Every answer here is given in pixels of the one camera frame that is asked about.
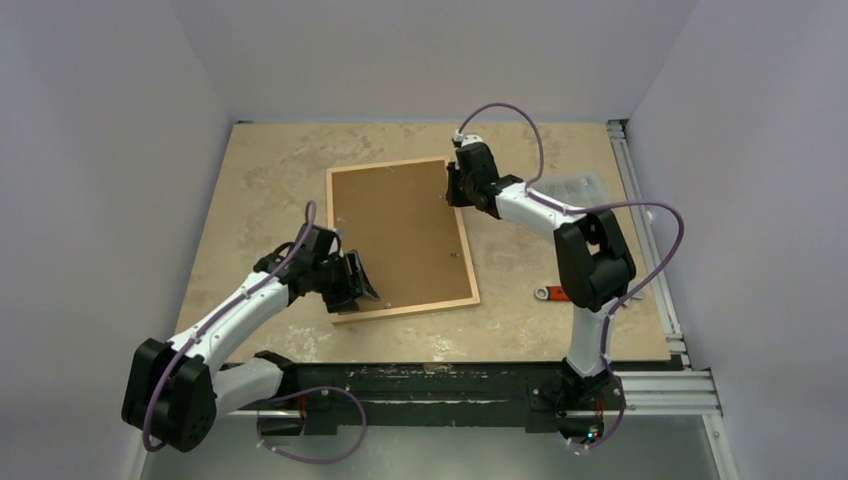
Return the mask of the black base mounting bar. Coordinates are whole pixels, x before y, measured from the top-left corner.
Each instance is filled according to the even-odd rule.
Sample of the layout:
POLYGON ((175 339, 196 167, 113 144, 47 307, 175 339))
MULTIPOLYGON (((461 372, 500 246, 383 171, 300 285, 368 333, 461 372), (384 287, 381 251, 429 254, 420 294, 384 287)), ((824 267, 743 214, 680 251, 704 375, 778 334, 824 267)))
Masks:
POLYGON ((241 408, 275 435, 291 420, 306 435, 341 426, 519 428, 593 437, 620 412, 620 379, 580 380, 563 361, 289 364, 275 400, 241 408))

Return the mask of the wooden picture frame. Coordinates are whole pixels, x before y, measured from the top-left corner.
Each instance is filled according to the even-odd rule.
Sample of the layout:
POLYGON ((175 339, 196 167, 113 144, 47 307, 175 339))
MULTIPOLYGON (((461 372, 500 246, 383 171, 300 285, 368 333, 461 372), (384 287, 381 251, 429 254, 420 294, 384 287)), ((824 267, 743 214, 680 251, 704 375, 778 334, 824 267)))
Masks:
POLYGON ((447 165, 430 157, 327 170, 328 224, 379 296, 334 325, 479 305, 462 213, 445 198, 447 165))

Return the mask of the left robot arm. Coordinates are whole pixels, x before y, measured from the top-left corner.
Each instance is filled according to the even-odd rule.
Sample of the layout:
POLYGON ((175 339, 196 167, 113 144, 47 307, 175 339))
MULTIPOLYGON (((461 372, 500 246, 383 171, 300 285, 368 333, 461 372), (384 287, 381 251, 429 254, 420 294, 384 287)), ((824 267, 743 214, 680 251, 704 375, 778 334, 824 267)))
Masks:
POLYGON ((135 350, 121 407, 122 420, 142 434, 151 452, 196 448, 214 422, 267 402, 284 409, 313 393, 300 387, 296 367, 270 351, 230 366, 230 355, 261 325, 310 293, 330 314, 352 313, 376 301, 355 250, 344 251, 333 230, 305 223, 297 238, 260 257, 239 287, 212 312, 167 341, 135 350))

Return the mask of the red handled adjustable wrench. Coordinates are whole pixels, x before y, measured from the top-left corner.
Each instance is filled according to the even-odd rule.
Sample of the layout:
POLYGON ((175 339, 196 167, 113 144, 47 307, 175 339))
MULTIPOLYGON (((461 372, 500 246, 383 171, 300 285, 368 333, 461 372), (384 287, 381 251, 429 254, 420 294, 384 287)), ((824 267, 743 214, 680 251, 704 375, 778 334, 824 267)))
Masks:
POLYGON ((539 301, 568 302, 569 297, 561 286, 540 286, 534 290, 539 301))

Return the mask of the clear plastic screw box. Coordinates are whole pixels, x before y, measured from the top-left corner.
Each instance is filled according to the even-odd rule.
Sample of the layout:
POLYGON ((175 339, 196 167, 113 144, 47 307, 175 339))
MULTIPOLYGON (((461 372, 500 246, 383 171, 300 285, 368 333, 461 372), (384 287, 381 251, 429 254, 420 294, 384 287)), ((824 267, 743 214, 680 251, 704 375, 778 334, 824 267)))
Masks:
POLYGON ((532 188, 578 209, 597 207, 611 201, 603 181, 594 171, 545 174, 532 188))

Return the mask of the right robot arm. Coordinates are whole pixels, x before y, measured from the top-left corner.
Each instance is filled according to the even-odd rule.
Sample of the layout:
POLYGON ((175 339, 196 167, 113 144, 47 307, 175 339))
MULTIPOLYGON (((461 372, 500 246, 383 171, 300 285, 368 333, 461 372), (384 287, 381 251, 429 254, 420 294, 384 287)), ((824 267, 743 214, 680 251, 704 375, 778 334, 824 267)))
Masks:
POLYGON ((454 137, 447 166, 450 206, 474 207, 527 228, 555 248, 560 286, 573 307, 561 395, 584 407, 611 380, 609 340, 616 301, 625 297, 636 266, 615 214, 572 207, 499 174, 489 146, 477 135, 454 137))

